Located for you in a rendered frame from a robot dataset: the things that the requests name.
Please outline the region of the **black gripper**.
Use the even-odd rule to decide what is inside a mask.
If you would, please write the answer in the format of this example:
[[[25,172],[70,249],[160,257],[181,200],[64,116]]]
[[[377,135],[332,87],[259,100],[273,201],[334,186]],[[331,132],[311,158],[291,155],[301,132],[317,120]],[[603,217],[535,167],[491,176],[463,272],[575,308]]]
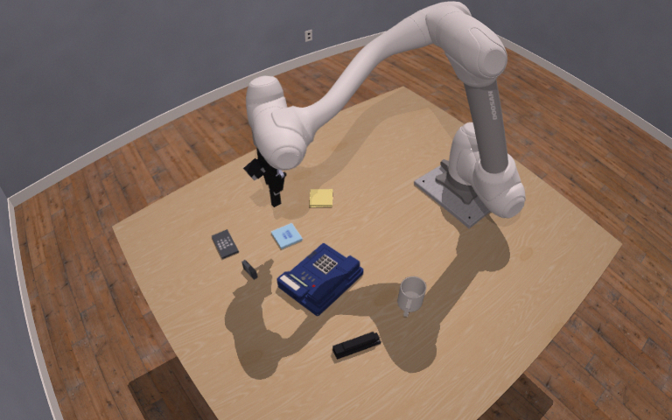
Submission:
[[[257,157],[260,161],[267,163],[266,167],[263,167],[265,173],[263,174],[266,185],[269,185],[269,193],[271,205],[277,207],[281,204],[280,192],[284,189],[284,178],[287,175],[286,172],[275,169],[268,162],[265,161],[260,151],[257,150]],[[276,181],[276,182],[275,182]],[[275,189],[274,189],[275,188]]]

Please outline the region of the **white mug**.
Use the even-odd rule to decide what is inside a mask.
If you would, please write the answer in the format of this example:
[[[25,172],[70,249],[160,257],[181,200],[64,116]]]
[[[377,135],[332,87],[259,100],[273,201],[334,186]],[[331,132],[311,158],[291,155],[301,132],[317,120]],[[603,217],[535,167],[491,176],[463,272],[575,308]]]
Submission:
[[[409,276],[403,279],[397,299],[398,306],[404,311],[403,316],[408,317],[409,312],[415,312],[422,306],[426,289],[426,283],[420,277]]]

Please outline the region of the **grey calculator keypad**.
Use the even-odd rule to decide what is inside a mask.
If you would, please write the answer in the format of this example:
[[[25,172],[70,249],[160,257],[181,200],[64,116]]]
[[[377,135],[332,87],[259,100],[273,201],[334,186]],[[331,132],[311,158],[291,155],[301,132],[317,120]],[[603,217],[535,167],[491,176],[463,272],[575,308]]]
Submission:
[[[239,253],[239,250],[227,229],[212,235],[212,238],[222,259]]]

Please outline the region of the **yellow sticky note pad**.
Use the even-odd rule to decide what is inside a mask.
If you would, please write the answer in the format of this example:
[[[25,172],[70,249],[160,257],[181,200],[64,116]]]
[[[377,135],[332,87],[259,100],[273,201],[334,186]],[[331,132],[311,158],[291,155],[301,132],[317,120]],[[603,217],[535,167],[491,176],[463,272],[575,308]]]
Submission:
[[[311,189],[310,207],[333,207],[333,189]]]

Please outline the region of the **blue desk phone body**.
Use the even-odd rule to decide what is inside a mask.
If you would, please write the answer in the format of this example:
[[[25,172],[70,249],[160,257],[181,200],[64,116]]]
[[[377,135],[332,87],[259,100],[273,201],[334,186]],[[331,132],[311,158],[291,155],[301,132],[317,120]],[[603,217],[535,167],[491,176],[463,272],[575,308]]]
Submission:
[[[359,267],[350,277],[343,280],[321,304],[315,304],[307,298],[307,292],[322,279],[326,279],[345,259],[346,257],[341,253],[322,243],[291,271],[285,271],[276,279],[278,288],[314,315],[319,316],[363,275],[363,268]]]

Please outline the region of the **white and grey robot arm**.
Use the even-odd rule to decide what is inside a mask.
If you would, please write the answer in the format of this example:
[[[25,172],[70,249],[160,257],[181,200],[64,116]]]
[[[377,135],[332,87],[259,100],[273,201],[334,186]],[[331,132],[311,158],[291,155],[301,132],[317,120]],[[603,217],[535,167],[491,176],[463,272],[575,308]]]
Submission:
[[[526,196],[515,161],[508,154],[496,80],[506,68],[508,55],[498,36],[471,17],[460,2],[437,3],[419,10],[372,40],[328,93],[311,106],[287,108],[276,77],[252,80],[246,109],[255,147],[278,170],[297,167],[305,157],[305,145],[308,147],[318,129],[344,108],[380,62],[431,44],[444,50],[464,82],[472,116],[472,122],[456,132],[449,161],[440,162],[446,172],[437,175],[436,181],[466,205],[479,196],[493,214],[501,218],[516,216]]]

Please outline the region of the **light blue note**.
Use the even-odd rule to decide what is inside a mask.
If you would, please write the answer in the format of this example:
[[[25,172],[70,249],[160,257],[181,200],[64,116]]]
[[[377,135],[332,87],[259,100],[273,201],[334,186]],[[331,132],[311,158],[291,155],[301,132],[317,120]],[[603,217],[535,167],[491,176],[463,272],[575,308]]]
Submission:
[[[292,223],[271,231],[271,233],[281,249],[303,240]]]

